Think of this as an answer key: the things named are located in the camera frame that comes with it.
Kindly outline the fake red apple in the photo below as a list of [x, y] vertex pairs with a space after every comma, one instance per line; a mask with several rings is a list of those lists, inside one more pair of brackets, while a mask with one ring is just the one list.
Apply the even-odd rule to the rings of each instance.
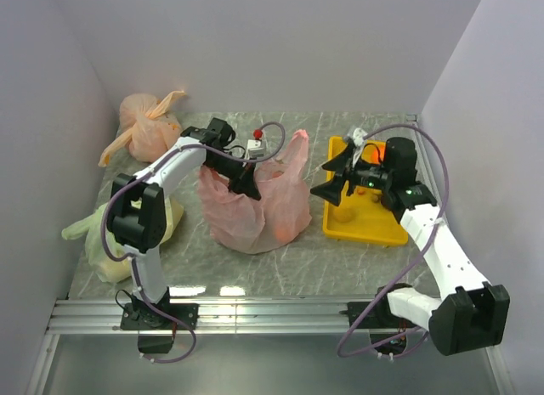
[[296, 235], [287, 228], [277, 227], [275, 228], [275, 238], [282, 244], [289, 243]]

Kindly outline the fake orange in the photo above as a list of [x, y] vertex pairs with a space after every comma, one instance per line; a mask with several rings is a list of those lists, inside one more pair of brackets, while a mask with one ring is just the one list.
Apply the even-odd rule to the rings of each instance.
[[382, 164], [384, 157], [384, 148], [374, 147], [371, 153], [371, 162], [374, 164]]

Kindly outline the pink plastic bag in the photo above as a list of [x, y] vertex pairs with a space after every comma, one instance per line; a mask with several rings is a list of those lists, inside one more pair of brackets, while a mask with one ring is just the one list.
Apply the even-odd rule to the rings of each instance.
[[246, 254], [272, 251], [295, 240], [311, 221], [309, 187], [303, 180], [308, 157], [309, 135], [299, 129], [275, 158], [257, 167], [260, 200], [228, 191], [225, 178], [202, 167], [197, 193], [213, 240]]

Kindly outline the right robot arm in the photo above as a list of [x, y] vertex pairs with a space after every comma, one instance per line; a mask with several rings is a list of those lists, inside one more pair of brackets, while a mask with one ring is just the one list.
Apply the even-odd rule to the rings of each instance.
[[369, 142], [355, 135], [344, 138], [344, 149], [323, 164], [331, 178], [310, 192], [334, 206], [359, 187], [377, 190], [381, 203], [420, 250], [439, 297], [418, 292], [401, 280], [382, 287], [360, 312], [355, 330], [368, 313], [384, 326], [411, 324], [425, 330], [443, 355], [449, 356], [502, 342], [510, 296], [493, 285], [469, 260], [443, 218], [429, 188], [417, 180], [417, 151], [404, 137], [389, 138], [377, 148], [377, 160], [364, 159]]

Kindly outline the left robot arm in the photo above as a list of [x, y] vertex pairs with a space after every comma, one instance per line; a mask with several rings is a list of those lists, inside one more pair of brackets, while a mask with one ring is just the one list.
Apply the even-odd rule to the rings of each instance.
[[229, 148], [235, 130], [214, 118], [205, 128], [183, 130], [174, 145], [145, 169], [114, 179], [101, 231], [111, 232], [121, 245], [121, 253], [109, 256], [126, 260], [133, 278], [122, 330], [166, 330], [174, 318], [190, 322], [195, 311], [179, 312], [171, 304], [162, 270], [159, 245], [167, 231], [166, 199], [189, 173], [207, 166], [227, 178], [230, 191], [259, 200], [254, 169], [266, 154], [262, 136], [256, 130], [242, 146], [243, 156], [235, 157]]

